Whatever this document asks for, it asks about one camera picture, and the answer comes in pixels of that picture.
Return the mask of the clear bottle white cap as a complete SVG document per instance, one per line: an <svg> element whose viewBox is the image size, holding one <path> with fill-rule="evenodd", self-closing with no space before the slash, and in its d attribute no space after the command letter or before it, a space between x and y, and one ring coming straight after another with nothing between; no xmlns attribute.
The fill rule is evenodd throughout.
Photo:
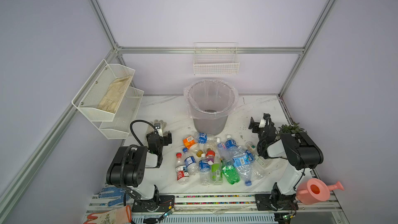
<svg viewBox="0 0 398 224"><path fill-rule="evenodd" d="M220 156L220 159L224 162L227 163L230 160L230 154L227 151L226 145L221 141L220 138L217 138L217 150Z"/></svg>

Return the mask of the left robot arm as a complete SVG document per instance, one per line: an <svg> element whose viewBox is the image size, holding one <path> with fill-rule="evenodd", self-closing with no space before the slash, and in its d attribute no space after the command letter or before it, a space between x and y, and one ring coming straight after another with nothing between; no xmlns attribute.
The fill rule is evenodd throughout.
<svg viewBox="0 0 398 224"><path fill-rule="evenodd" d="M112 193L121 194L123 205L126 205L128 200L133 200L136 206L154 211L160 205L160 193L156 185L146 182L144 174L146 169L161 167L163 149L172 144L172 134L169 131L165 132L166 123L163 120L134 120L130 124L131 131L135 123L149 125L146 134L147 146L139 143L118 149L106 174L109 187L101 191L100 195L103 196L110 189Z"/></svg>

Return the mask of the large clear blue cap bottle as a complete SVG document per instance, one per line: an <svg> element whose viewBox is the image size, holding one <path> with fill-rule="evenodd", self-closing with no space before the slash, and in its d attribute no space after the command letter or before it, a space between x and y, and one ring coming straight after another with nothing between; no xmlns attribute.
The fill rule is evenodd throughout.
<svg viewBox="0 0 398 224"><path fill-rule="evenodd" d="M233 165L244 181L244 184L247 187L251 186L252 166L248 154L241 146L231 148L230 153L233 159Z"/></svg>

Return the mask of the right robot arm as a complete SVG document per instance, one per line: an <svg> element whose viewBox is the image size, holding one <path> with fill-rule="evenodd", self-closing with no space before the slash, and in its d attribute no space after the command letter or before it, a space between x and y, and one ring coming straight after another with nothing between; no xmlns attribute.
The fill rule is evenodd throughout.
<svg viewBox="0 0 398 224"><path fill-rule="evenodd" d="M289 162L281 179L273 185L266 201L273 210L283 209L294 202L299 184L307 171L323 163L323 153L296 122L276 128L271 115L264 113L259 122L251 118L248 128L258 136L256 150L260 157L285 158Z"/></svg>

